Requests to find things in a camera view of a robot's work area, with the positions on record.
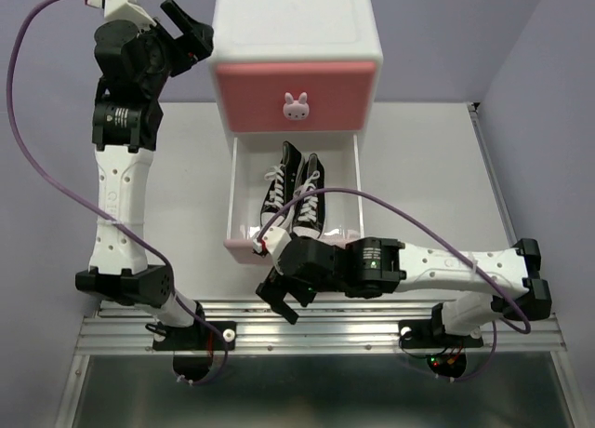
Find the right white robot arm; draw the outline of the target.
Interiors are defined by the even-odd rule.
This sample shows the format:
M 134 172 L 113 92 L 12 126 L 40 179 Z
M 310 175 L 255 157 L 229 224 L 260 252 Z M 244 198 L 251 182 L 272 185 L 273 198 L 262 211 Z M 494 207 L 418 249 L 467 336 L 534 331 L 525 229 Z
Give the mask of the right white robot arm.
M 429 319 L 401 321 L 404 344 L 413 349 L 479 348 L 479 329 L 485 324 L 500 318 L 540 321 L 551 314 L 535 239 L 523 238 L 502 251 L 459 256 L 378 237 L 340 247 L 282 233 L 264 237 L 260 246 L 273 266 L 257 294 L 291 324 L 298 314 L 285 302 L 287 295 L 306 307 L 323 292 L 374 299 L 423 289 L 458 291 L 458 299 L 434 305 Z

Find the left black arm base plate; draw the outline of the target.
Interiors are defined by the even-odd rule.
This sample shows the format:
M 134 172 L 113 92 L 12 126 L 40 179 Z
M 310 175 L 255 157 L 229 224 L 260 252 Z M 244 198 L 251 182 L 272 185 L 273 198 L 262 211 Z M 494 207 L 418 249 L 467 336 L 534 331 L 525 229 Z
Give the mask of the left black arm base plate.
M 224 349 L 223 342 L 208 328 L 194 322 L 192 326 L 175 328 L 161 322 L 148 323 L 145 328 L 153 335 L 152 348 L 157 352 L 205 351 L 207 343 L 217 351 Z

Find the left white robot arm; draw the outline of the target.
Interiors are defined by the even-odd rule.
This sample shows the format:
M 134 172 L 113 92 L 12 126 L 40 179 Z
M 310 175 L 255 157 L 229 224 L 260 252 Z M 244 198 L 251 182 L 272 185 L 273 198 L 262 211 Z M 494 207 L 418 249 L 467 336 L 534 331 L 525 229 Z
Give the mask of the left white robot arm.
M 159 97 L 166 81 L 189 71 L 213 51 L 213 29 L 189 16 L 174 0 L 161 9 L 181 35 L 161 24 L 109 20 L 94 34 L 101 70 L 92 117 L 99 173 L 100 214 L 88 267 L 75 277 L 78 290 L 139 307 L 152 314 L 147 329 L 195 348 L 206 339 L 200 303 L 175 290 L 167 262 L 150 265 L 143 236 L 146 187 L 163 118 Z

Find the dark pink drawer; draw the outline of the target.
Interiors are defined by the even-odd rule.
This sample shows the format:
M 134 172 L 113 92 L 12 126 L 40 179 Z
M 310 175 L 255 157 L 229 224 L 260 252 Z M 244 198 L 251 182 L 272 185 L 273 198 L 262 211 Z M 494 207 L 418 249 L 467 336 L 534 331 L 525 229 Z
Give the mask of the dark pink drawer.
M 364 128 L 375 85 L 372 61 L 220 63 L 219 105 L 237 133 Z

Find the black canvas sneaker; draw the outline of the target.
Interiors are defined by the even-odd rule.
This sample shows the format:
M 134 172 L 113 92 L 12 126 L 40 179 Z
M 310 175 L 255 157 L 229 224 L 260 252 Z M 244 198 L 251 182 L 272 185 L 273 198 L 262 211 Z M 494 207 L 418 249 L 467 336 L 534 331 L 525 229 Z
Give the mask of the black canvas sneaker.
M 305 165 L 305 157 L 291 142 L 284 141 L 281 160 L 265 174 L 264 180 L 270 183 L 265 194 L 261 210 L 260 224 L 271 223 L 272 226 L 288 229 L 295 214 L 292 206 L 276 219 L 273 217 L 284 205 L 294 198 L 294 193 L 301 185 L 301 173 Z
M 324 188 L 324 166 L 318 154 L 310 154 L 302 168 L 294 196 L 302 196 L 314 190 Z M 308 195 L 294 206 L 294 217 L 291 225 L 296 236 L 318 239 L 325 223 L 324 194 Z

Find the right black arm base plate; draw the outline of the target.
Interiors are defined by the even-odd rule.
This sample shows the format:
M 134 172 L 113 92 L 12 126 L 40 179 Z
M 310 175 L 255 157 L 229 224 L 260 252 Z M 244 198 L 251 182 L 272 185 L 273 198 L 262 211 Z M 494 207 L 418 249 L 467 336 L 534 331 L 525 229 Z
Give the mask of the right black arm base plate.
M 481 348 L 483 338 L 449 335 L 442 327 L 434 329 L 429 319 L 408 319 L 398 323 L 401 345 L 405 349 L 442 350 L 447 348 Z

